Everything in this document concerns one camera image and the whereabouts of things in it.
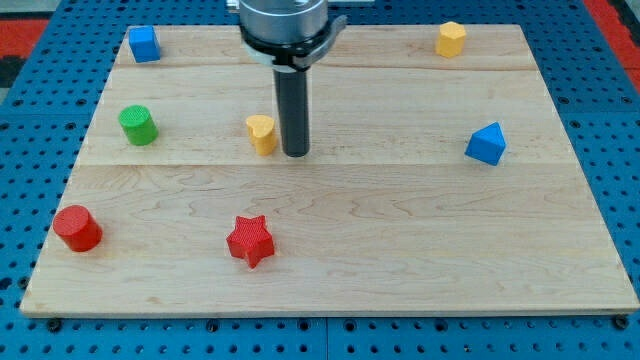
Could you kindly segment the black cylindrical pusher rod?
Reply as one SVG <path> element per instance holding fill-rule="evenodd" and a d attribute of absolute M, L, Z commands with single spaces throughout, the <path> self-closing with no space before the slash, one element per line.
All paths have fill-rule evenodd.
<path fill-rule="evenodd" d="M 310 149 L 307 75 L 274 72 L 282 149 L 289 157 L 303 157 Z"/>

